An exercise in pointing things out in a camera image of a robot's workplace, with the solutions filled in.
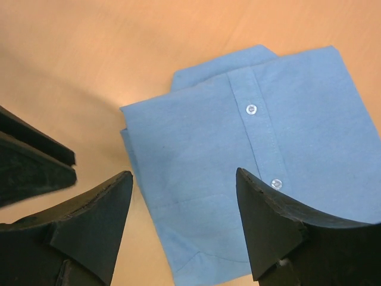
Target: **blue shirt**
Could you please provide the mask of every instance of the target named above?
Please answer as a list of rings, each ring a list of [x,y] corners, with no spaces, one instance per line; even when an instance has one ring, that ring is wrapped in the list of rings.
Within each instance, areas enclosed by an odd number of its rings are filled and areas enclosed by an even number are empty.
[[[258,62],[121,108],[177,285],[250,273],[237,167],[323,212],[380,221],[379,136],[337,50]]]

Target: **wooden surface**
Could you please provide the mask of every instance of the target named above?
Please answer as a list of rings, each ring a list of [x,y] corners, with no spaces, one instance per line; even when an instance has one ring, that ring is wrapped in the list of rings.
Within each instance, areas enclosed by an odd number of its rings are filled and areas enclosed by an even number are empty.
[[[380,130],[380,15],[379,0],[1,0],[0,104],[73,149],[79,181],[3,208],[0,222],[130,169],[120,106],[167,92],[177,69],[258,43],[279,55],[337,47]],[[122,285],[173,285],[137,187],[114,272]]]

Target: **button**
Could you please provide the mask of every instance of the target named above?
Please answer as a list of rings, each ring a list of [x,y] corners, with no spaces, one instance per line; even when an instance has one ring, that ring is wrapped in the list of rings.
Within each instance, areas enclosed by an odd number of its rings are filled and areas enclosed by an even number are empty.
[[[257,113],[257,106],[253,104],[248,105],[246,108],[246,112],[250,115],[254,115],[255,113]]]
[[[278,191],[282,187],[282,181],[280,179],[273,179],[271,186]]]

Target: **tan tabletop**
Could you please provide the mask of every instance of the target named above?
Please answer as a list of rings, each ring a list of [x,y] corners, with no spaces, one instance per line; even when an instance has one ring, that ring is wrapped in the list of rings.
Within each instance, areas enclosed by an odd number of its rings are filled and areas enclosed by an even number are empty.
[[[178,69],[258,43],[278,55],[337,47],[380,130],[380,15],[379,0],[1,0],[0,105],[74,150],[78,183],[3,208],[0,222],[129,170],[120,106],[167,92]],[[121,285],[173,285],[137,186],[114,272]]]

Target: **garment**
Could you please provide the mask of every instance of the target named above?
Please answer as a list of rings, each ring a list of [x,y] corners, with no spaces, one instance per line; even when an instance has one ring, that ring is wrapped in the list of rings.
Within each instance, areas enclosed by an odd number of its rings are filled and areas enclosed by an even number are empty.
[[[121,110],[177,285],[250,273],[238,167],[323,212],[380,221],[379,136],[333,47],[223,70]]]

